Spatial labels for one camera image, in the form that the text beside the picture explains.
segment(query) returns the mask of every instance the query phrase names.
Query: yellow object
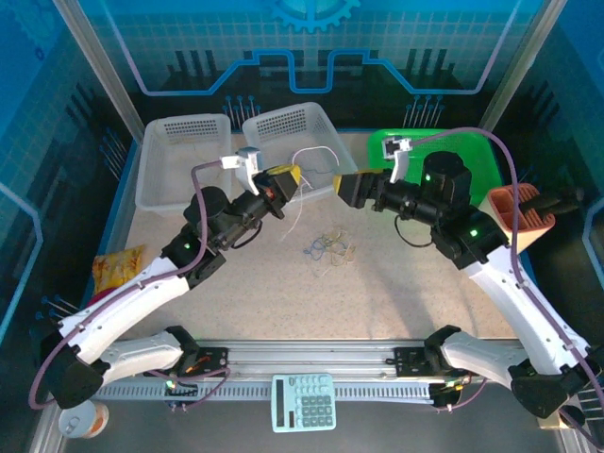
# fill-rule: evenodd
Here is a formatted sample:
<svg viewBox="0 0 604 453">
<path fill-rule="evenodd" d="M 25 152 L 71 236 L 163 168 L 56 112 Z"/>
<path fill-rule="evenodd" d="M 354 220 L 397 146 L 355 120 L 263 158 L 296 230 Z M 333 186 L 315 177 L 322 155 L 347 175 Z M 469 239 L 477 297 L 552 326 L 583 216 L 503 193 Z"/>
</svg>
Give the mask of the yellow object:
<svg viewBox="0 0 604 453">
<path fill-rule="evenodd" d="M 340 184 L 342 184 L 342 175 L 336 175 L 333 177 L 333 190 L 338 193 L 340 191 Z"/>
<path fill-rule="evenodd" d="M 277 167 L 269 168 L 266 173 L 271 176 L 281 175 L 282 173 L 291 173 L 297 185 L 300 185 L 300 167 L 294 163 L 286 163 Z"/>
<path fill-rule="evenodd" d="M 122 252 L 95 257 L 92 263 L 94 294 L 118 288 L 139 274 L 143 251 L 144 245 L 139 245 Z"/>
</svg>

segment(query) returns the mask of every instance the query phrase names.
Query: green object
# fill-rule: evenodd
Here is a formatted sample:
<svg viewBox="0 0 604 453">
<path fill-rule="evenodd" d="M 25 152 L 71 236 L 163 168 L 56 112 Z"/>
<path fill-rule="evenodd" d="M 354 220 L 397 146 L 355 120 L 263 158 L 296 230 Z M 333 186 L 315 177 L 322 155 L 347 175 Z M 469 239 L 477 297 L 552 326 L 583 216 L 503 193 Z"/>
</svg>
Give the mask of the green object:
<svg viewBox="0 0 604 453">
<path fill-rule="evenodd" d="M 384 159 L 381 144 L 386 137 L 400 135 L 413 141 L 444 131 L 445 129 L 381 129 L 374 132 L 367 142 L 369 168 L 394 167 L 393 161 Z M 473 205 L 478 206 L 493 187 L 501 186 L 501 175 L 495 161 L 493 148 L 485 137 L 472 132 L 450 135 L 415 146 L 409 153 L 409 170 L 405 180 L 419 184 L 422 178 L 424 158 L 435 151 L 450 151 L 458 154 L 463 160 L 463 164 L 472 172 L 470 195 Z"/>
</svg>

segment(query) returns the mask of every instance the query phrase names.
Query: tabletop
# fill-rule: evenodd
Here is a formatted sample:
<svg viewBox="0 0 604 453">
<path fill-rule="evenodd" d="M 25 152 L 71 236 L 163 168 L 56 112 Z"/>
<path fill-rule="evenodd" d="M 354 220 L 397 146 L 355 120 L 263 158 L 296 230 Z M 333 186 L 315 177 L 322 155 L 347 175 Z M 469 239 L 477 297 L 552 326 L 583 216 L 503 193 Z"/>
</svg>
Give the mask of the tabletop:
<svg viewBox="0 0 604 453">
<path fill-rule="evenodd" d="M 341 135 L 365 168 L 368 134 Z M 241 135 L 233 142 L 233 149 L 244 146 Z M 234 196 L 241 191 L 234 188 Z M 226 264 L 211 278 L 129 334 L 182 325 L 197 339 L 423 339 L 451 324 L 480 338 L 515 337 L 495 304 L 434 246 L 415 249 L 400 240 L 393 213 L 373 212 L 370 203 L 354 210 L 336 195 L 303 202 L 301 209 L 286 207 L 281 221 L 267 217 L 255 241 L 225 252 Z M 181 216 L 136 209 L 126 246 L 145 244 L 149 262 L 183 225 Z M 400 229 L 412 242 L 429 241 L 427 226 L 405 222 Z M 341 260 L 315 261 L 304 253 L 333 230 L 345 232 L 352 261 L 337 266 Z"/>
</svg>

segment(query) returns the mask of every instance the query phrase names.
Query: orange object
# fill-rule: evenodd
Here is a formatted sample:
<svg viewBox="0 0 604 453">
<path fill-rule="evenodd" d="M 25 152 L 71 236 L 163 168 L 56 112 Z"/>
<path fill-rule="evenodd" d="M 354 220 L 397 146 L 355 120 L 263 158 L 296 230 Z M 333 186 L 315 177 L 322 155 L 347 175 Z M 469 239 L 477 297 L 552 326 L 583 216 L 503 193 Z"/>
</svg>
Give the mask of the orange object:
<svg viewBox="0 0 604 453">
<path fill-rule="evenodd" d="M 518 184 L 518 195 L 520 203 L 529 201 L 539 194 L 539 191 L 531 184 Z M 496 187 L 491 189 L 486 198 L 480 203 L 480 210 L 493 217 L 503 232 L 512 239 L 513 220 L 513 191 L 512 186 Z M 545 234 L 546 231 L 556 225 L 556 218 L 548 214 L 544 220 L 535 210 L 526 214 L 519 212 L 518 217 L 518 252 L 523 251 L 529 245 Z"/>
</svg>

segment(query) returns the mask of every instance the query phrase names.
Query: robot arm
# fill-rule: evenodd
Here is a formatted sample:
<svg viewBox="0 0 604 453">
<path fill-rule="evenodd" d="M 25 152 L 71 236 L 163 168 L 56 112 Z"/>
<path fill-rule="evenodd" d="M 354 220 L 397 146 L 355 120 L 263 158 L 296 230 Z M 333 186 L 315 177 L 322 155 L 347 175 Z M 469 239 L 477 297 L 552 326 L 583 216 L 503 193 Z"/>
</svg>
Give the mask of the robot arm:
<svg viewBox="0 0 604 453">
<path fill-rule="evenodd" d="M 283 165 L 258 173 L 256 152 L 248 151 L 245 158 L 233 157 L 227 167 L 238 170 L 245 167 L 241 165 L 242 159 L 254 163 L 240 171 L 248 190 L 233 202 L 216 187 L 202 191 L 208 215 L 208 243 L 203 258 L 193 269 L 182 274 L 177 272 L 200 253 L 201 216 L 195 196 L 184 211 L 187 225 L 162 249 L 160 257 L 115 290 L 118 298 L 110 306 L 101 309 L 116 297 L 115 293 L 56 325 L 41 320 L 32 328 L 34 351 L 40 363 L 74 328 L 79 328 L 52 360 L 44 376 L 62 409 L 82 403 L 113 380 L 150 370 L 169 370 L 183 376 L 197 362 L 199 347 L 182 327 L 168 327 L 158 335 L 141 340 L 116 340 L 153 310 L 194 289 L 216 272 L 226 262 L 221 251 L 233 247 L 249 230 L 258 229 L 267 214 L 278 219 L 284 217 L 282 209 L 298 188 L 299 167 Z M 143 284 L 150 277 L 160 277 L 170 271 L 176 274 Z M 102 311 L 84 328 L 82 322 L 97 310 Z"/>
<path fill-rule="evenodd" d="M 443 151 L 425 158 L 421 184 L 393 174 L 385 170 L 335 176 L 334 189 L 348 206 L 360 209 L 371 199 L 375 211 L 391 210 L 403 220 L 429 225 L 436 248 L 492 298 L 524 346 L 495 346 L 457 327 L 444 327 L 426 340 L 427 354 L 443 370 L 465 369 L 511 388 L 526 409 L 546 418 L 589 380 L 570 344 L 563 343 L 515 281 L 507 237 L 494 219 L 470 205 L 471 173 L 459 156 Z M 524 284 L 599 373 L 604 349 L 590 348 L 529 278 Z"/>
</svg>

